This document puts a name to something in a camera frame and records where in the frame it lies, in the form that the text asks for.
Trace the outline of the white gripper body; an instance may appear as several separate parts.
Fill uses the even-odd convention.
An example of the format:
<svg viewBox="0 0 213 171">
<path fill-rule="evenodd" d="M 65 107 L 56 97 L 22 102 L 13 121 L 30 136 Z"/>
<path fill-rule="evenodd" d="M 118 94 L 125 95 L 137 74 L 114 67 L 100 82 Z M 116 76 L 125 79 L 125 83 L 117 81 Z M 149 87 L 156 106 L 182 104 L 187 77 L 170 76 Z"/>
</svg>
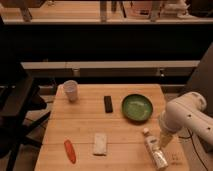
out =
<svg viewBox="0 0 213 171">
<path fill-rule="evenodd" d="M 164 113 L 161 113 L 158 116 L 158 122 L 162 132 L 164 132 L 165 134 L 173 134 L 173 129 L 171 128 L 170 121 Z"/>
</svg>

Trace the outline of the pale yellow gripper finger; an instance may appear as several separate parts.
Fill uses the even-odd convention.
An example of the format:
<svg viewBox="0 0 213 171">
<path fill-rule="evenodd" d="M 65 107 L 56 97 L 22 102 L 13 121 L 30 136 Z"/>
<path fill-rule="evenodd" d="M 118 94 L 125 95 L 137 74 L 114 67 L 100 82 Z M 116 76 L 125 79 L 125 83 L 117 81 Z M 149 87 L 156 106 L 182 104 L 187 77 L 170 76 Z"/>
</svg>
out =
<svg viewBox="0 0 213 171">
<path fill-rule="evenodd" d="M 165 148 L 170 143 L 172 138 L 173 138 L 173 136 L 171 134 L 161 132 L 160 133 L 159 146 L 161 148 Z"/>
</svg>

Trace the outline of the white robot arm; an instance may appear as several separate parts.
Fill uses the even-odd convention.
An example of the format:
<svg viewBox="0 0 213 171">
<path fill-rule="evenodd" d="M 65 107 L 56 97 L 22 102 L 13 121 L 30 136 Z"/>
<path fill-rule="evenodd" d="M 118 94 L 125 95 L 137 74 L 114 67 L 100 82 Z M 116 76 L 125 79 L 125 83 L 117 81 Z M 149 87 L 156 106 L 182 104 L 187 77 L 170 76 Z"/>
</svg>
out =
<svg viewBox="0 0 213 171">
<path fill-rule="evenodd" d="M 188 92 L 169 101 L 158 116 L 159 146 L 165 148 L 183 127 L 213 145 L 213 118 L 203 113 L 206 106 L 206 99 L 197 92 Z"/>
</svg>

